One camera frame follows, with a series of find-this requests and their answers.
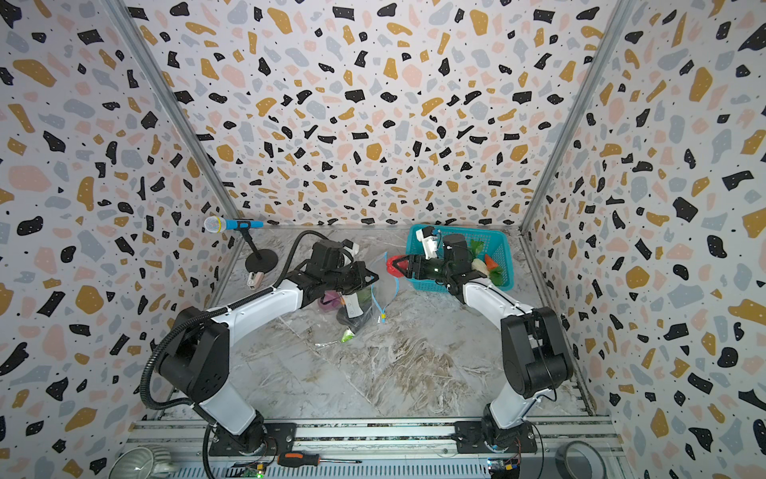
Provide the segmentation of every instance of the patterned wallpaper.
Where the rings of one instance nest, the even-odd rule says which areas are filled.
[[[766,5],[636,5],[531,238],[637,477],[766,477]]]
[[[132,0],[242,214],[518,222],[608,0]]]
[[[105,477],[230,240],[201,232],[218,202],[100,4],[0,15],[0,477]]]

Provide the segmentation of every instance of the gray marble surface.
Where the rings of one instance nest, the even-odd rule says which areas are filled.
[[[273,249],[278,267],[264,280],[271,284],[281,271],[298,228],[258,231],[259,248]],[[331,239],[360,245],[357,259],[372,262],[382,253],[403,254],[408,228],[332,228]],[[521,238],[507,231],[513,256],[514,287],[509,292],[523,303],[542,305],[532,281]],[[293,267],[310,255],[312,236],[298,247]],[[245,246],[219,304],[250,294]],[[381,280],[381,288],[392,283]],[[505,382],[500,364],[497,329],[475,310],[448,294],[417,291],[400,280],[401,289],[386,307],[347,343],[345,326],[336,311],[314,303],[283,315],[235,345],[230,378],[247,400],[268,418],[374,418],[478,416]],[[533,415],[580,415],[579,389],[563,385],[558,401],[543,401]],[[195,417],[183,407],[163,418]]]

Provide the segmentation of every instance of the screwdriver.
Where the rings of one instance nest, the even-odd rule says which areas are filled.
[[[361,461],[346,459],[321,459],[319,454],[304,454],[302,452],[283,452],[277,459],[277,464],[285,468],[299,468],[301,466],[318,466],[320,462],[340,462],[343,464],[361,464]]]

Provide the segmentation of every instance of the orange and black screwdriver handle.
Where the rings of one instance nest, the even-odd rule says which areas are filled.
[[[285,468],[301,466],[318,466],[319,454],[304,454],[302,452],[283,452],[277,459],[277,464]]]

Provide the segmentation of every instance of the teal plastic basket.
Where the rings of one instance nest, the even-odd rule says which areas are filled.
[[[427,226],[434,226],[435,231],[440,231],[439,249],[437,254],[439,258],[444,258],[444,246],[441,238],[446,235],[457,233],[466,237],[466,242],[470,246],[471,240],[482,241],[484,249],[479,255],[479,259],[484,259],[484,254],[492,257],[497,264],[502,267],[502,284],[498,286],[503,291],[513,289],[513,259],[511,257],[511,248],[508,246],[508,238],[502,231],[476,228],[458,228],[456,226],[439,225],[415,225],[410,228],[410,235],[407,238],[407,254],[425,254],[423,245],[415,237],[415,232]],[[447,287],[436,284],[433,280],[410,280],[412,287],[420,291],[433,291],[436,293],[447,293]]]

